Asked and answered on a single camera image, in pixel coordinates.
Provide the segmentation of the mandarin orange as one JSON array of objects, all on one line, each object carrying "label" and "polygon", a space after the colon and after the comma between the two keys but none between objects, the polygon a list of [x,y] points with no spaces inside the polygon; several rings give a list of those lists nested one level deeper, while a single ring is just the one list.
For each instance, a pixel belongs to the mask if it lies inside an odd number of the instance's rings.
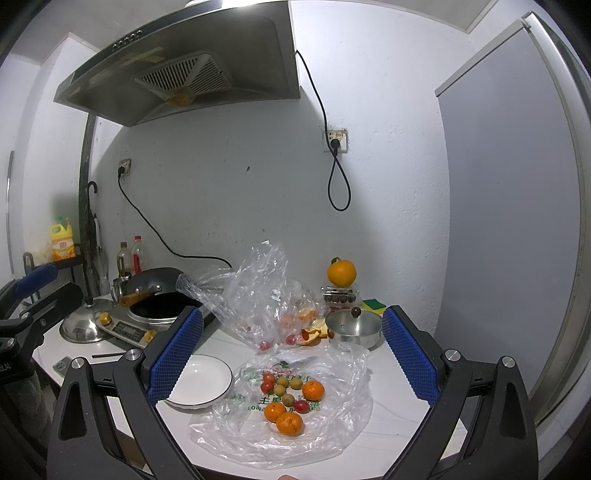
[{"label": "mandarin orange", "polygon": [[271,402],[270,404],[266,405],[266,408],[264,408],[263,415],[266,417],[267,421],[276,423],[276,420],[286,412],[287,408],[282,402]]},{"label": "mandarin orange", "polygon": [[297,412],[284,412],[276,418],[276,429],[281,435],[296,437],[304,431],[304,421]]},{"label": "mandarin orange", "polygon": [[301,388],[301,392],[308,401],[317,402],[324,398],[325,387],[317,380],[308,380]]}]

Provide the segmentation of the yellow longan fruit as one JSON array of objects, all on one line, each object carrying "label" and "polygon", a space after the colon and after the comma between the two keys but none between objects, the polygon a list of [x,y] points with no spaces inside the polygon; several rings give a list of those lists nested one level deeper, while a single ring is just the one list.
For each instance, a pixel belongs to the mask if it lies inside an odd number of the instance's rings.
[{"label": "yellow longan fruit", "polygon": [[301,381],[301,378],[294,377],[290,379],[290,387],[294,390],[300,390],[302,386],[303,382]]},{"label": "yellow longan fruit", "polygon": [[290,385],[290,380],[287,379],[287,377],[280,376],[276,378],[276,384],[283,387],[288,387]]},{"label": "yellow longan fruit", "polygon": [[283,395],[283,397],[281,397],[281,402],[283,402],[283,404],[286,405],[287,407],[293,406],[294,405],[294,396],[286,393]]},{"label": "yellow longan fruit", "polygon": [[284,387],[283,385],[276,384],[273,387],[273,394],[281,397],[282,395],[286,394],[286,387]]}]

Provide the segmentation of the black storage rack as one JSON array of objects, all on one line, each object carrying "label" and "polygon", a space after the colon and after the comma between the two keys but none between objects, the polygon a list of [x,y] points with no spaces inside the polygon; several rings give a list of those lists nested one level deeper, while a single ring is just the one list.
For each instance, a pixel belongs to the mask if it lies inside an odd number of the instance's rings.
[{"label": "black storage rack", "polygon": [[53,263],[58,272],[57,279],[52,284],[43,290],[36,291],[30,296],[32,302],[40,300],[45,292],[49,291],[50,287],[55,287],[58,284],[64,284],[68,281],[77,284],[81,288],[84,297],[89,295],[86,262],[79,243],[74,244],[74,252],[75,255],[73,257],[55,260],[51,245],[47,244],[40,250],[34,252],[25,251],[22,254],[22,264],[26,275],[48,263]]}]

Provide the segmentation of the white plate black rim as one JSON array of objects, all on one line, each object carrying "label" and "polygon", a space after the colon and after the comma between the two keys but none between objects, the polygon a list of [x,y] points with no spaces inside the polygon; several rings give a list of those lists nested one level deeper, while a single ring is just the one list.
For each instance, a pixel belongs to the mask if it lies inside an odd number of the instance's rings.
[{"label": "white plate black rim", "polygon": [[228,394],[232,383],[231,368],[224,361],[193,354],[165,402],[177,409],[204,409]]}]

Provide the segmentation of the steel induction cooker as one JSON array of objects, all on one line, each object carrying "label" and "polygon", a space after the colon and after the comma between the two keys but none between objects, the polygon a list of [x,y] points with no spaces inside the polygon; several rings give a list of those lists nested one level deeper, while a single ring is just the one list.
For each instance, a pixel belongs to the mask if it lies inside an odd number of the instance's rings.
[{"label": "steel induction cooker", "polygon": [[145,348],[157,333],[166,331],[187,308],[194,308],[204,318],[204,327],[215,320],[200,302],[179,292],[148,296],[130,307],[107,302],[108,310],[97,314],[95,325],[105,333],[136,348]]}]

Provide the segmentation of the steel cup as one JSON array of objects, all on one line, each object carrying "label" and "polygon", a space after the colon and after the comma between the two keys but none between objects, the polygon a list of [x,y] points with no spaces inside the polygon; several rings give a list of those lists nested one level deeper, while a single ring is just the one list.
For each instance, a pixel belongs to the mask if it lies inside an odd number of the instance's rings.
[{"label": "steel cup", "polygon": [[116,277],[113,279],[111,285],[111,297],[113,298],[114,302],[118,302],[123,296],[126,295],[128,281],[128,277]]}]

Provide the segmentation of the dark oil bottle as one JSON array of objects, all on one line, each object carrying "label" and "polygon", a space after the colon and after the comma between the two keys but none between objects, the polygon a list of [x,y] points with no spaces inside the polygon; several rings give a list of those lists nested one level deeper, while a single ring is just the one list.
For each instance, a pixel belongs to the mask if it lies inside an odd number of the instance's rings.
[{"label": "dark oil bottle", "polygon": [[119,251],[116,257],[116,265],[118,275],[121,278],[129,278],[132,275],[131,251],[129,250],[125,241],[121,242],[119,245]]}]

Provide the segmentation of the clear box of dark fruit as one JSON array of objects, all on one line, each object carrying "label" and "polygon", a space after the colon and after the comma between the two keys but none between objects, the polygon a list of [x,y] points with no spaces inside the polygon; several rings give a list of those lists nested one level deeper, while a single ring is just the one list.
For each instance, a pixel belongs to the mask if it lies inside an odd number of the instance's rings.
[{"label": "clear box of dark fruit", "polygon": [[321,288],[325,303],[335,308],[352,308],[360,304],[360,292],[353,287],[325,285]]}]

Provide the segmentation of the orange peel pieces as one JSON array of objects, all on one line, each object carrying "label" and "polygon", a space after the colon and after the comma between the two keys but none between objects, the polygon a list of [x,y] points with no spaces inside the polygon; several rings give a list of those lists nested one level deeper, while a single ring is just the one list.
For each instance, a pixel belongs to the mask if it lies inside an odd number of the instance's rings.
[{"label": "orange peel pieces", "polygon": [[314,346],[322,339],[332,339],[335,336],[334,332],[329,329],[325,318],[318,318],[311,322],[307,328],[301,329],[301,333],[297,335],[295,344],[300,346]]}]

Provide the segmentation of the clear crumpled plastic bag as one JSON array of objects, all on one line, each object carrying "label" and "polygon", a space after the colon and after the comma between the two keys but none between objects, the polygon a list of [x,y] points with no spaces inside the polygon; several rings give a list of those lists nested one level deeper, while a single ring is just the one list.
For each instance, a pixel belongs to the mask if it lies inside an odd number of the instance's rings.
[{"label": "clear crumpled plastic bag", "polygon": [[176,290],[199,301],[226,332],[262,353],[296,344],[301,331],[325,314],[318,294],[291,279],[287,266],[283,244],[266,240],[238,268],[180,275]]}]

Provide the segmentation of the large orange with leaf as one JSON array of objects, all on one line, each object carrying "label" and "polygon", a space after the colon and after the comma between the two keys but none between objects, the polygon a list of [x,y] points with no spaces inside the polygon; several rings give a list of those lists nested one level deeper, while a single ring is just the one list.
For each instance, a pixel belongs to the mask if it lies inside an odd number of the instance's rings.
[{"label": "large orange with leaf", "polygon": [[349,288],[356,281],[356,266],[352,261],[332,258],[327,270],[329,282],[338,288]]}]

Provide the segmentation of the grey refrigerator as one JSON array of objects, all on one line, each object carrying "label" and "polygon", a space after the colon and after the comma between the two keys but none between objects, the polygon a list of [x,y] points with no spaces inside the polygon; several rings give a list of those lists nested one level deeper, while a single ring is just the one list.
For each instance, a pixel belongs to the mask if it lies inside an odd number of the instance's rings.
[{"label": "grey refrigerator", "polygon": [[590,79],[538,15],[437,90],[450,237],[438,342],[513,357],[536,421],[572,388],[590,333]]}]

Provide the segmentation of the steel range hood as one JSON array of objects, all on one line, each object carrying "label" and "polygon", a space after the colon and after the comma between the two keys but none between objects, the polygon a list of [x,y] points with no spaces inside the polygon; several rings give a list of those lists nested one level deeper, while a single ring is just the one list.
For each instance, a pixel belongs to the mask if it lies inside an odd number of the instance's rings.
[{"label": "steel range hood", "polygon": [[297,99],[286,1],[203,1],[138,27],[98,52],[54,100],[125,127],[212,106]]}]

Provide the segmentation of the left wall socket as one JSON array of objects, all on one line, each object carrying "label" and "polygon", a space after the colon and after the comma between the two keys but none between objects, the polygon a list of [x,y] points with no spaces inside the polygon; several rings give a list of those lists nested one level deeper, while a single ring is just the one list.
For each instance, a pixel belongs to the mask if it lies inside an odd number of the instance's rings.
[{"label": "left wall socket", "polygon": [[128,175],[130,173],[130,168],[131,168],[131,159],[127,158],[127,159],[123,159],[119,161],[119,165],[118,165],[118,176],[119,177],[124,177],[126,175]]}]

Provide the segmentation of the wall socket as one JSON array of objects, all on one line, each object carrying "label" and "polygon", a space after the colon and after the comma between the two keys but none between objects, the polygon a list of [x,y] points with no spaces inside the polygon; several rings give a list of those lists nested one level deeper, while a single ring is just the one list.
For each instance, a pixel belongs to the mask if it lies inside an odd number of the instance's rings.
[{"label": "wall socket", "polygon": [[335,143],[339,143],[338,153],[345,154],[349,149],[349,133],[346,129],[329,129],[322,133],[322,147],[331,153]]},{"label": "wall socket", "polygon": [[119,161],[119,165],[118,165],[118,176],[119,177],[124,177],[126,175],[128,175],[130,173],[130,168],[131,168],[131,159],[127,158],[127,159],[123,159]]}]

